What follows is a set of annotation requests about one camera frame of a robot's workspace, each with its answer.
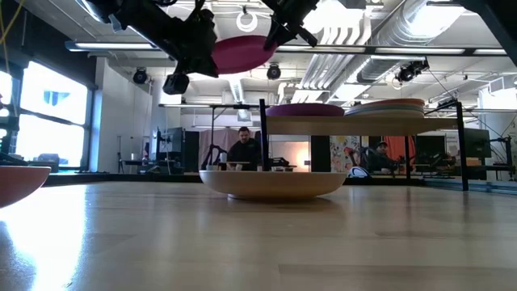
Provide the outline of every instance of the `computer monitor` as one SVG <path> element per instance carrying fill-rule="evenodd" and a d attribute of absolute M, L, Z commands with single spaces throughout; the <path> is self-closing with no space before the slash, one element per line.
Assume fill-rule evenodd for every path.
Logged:
<path fill-rule="evenodd" d="M 485 129 L 465 129 L 467 158 L 492 158 L 490 133 Z"/>

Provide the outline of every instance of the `person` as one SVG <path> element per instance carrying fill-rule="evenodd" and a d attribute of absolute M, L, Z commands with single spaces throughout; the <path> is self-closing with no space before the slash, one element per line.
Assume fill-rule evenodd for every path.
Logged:
<path fill-rule="evenodd" d="M 380 171 L 382 174 L 388 175 L 392 173 L 394 163 L 388 158 L 388 143 L 379 142 L 374 152 L 368 155 L 368 171 Z"/>
<path fill-rule="evenodd" d="M 250 137 L 250 130 L 243 126 L 239 129 L 239 141 L 228 151 L 228 162 L 248 162 L 242 164 L 243 171 L 256 171 L 261 162 L 260 144 Z"/>

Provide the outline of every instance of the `spotlight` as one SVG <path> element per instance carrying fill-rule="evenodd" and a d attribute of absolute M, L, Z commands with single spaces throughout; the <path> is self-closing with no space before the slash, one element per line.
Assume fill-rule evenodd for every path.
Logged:
<path fill-rule="evenodd" d="M 137 68 L 136 73 L 132 76 L 132 80 L 136 84 L 145 84 L 145 81 L 147 81 L 147 70 L 146 70 L 146 68 Z"/>
<path fill-rule="evenodd" d="M 267 70 L 267 78 L 270 80 L 276 80 L 280 78 L 280 75 L 282 74 L 282 71 L 280 70 L 280 67 L 278 67 L 278 64 L 270 64 L 269 69 Z"/>
<path fill-rule="evenodd" d="M 414 78 L 418 77 L 424 70 L 428 70 L 429 62 L 425 61 L 412 61 L 409 65 L 401 67 L 400 72 L 395 76 L 401 84 L 404 82 L 411 82 Z"/>

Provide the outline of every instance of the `stack of plates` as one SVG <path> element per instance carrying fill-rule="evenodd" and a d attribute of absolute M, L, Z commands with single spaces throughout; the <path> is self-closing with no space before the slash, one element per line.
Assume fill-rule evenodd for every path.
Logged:
<path fill-rule="evenodd" d="M 345 116 L 423 117 L 421 99 L 391 99 L 371 102 L 350 108 Z"/>

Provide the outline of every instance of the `ceiling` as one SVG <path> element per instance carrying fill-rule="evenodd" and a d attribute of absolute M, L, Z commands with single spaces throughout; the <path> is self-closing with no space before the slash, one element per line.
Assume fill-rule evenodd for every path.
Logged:
<path fill-rule="evenodd" d="M 372 12 L 372 26 L 375 27 L 399 2 L 400 0 L 384 0 L 384 8 Z M 216 15 L 215 32 L 219 40 L 246 34 L 265 36 L 268 33 L 270 26 L 268 18 L 258 17 L 258 26 L 253 32 L 242 32 L 236 26 L 237 14 L 241 8 L 238 6 L 219 6 L 216 2 L 214 3 L 214 5 L 211 5 L 211 9 Z M 248 11 L 271 13 L 260 2 L 248 2 L 247 6 Z M 110 25 L 96 22 L 72 0 L 27 0 L 25 7 L 45 22 L 65 33 L 72 40 L 88 42 L 144 41 L 130 29 L 114 33 Z M 187 4 L 176 4 L 167 12 L 171 16 L 185 19 L 190 13 L 189 7 L 191 6 Z M 499 47 L 499 43 L 481 18 L 469 11 L 464 13 L 446 32 L 433 40 L 431 45 Z M 111 59 L 110 65 L 120 66 L 128 72 L 134 71 L 138 66 L 149 65 L 151 61 L 154 61 L 153 67 L 148 67 L 149 74 L 154 78 L 160 78 L 174 70 L 174 63 L 166 59 L 165 53 L 117 52 L 110 53 L 107 56 Z M 245 99 L 247 91 L 276 93 L 281 82 L 299 82 L 303 78 L 312 57 L 310 54 L 276 53 L 267 64 L 250 71 L 242 79 Z M 272 62 L 278 63 L 282 69 L 280 80 L 267 80 L 267 68 L 269 63 Z M 432 72 L 441 81 L 442 85 L 448 90 L 459 88 L 458 91 L 462 101 L 471 104 L 476 103 L 477 88 L 486 85 L 486 82 L 479 82 L 476 79 L 490 80 L 503 72 L 517 73 L 514 64 L 507 57 L 429 57 L 429 62 Z M 469 76 L 467 80 L 464 80 L 464 74 Z M 372 86 L 365 92 L 368 94 L 368 98 L 415 97 L 429 99 L 444 93 L 442 86 L 429 73 L 419 76 L 414 82 L 407 84 L 401 90 L 396 90 L 392 86 L 392 80 L 393 75 L 391 74 L 385 80 L 380 81 L 379 86 Z M 204 99 L 209 100 L 211 96 L 221 96 L 224 91 L 229 90 L 229 83 L 224 79 L 193 79 L 185 96 L 189 100 L 202 102 Z"/>

